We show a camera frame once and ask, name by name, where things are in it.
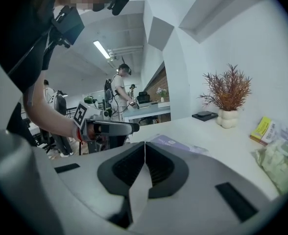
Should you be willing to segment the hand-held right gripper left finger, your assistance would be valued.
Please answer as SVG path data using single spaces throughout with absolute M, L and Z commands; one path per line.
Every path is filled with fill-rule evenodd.
M 144 157 L 144 142 L 83 156 L 50 160 L 37 151 L 37 170 L 52 207 L 51 223 L 41 223 L 43 235 L 131 235 L 118 226 L 130 212 L 129 186 L 112 173 L 115 159 L 133 152 Z

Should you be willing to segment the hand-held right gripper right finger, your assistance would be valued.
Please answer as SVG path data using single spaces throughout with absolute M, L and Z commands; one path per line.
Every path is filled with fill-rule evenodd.
M 135 233 L 252 235 L 282 203 L 212 157 L 151 142 L 145 154 L 152 188 Z

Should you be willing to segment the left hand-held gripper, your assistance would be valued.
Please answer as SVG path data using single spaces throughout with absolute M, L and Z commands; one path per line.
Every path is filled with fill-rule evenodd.
M 77 141 L 94 141 L 100 134 L 130 135 L 140 129 L 137 123 L 111 122 L 107 111 L 84 101 L 78 104 L 72 119 L 75 123 L 72 135 Z

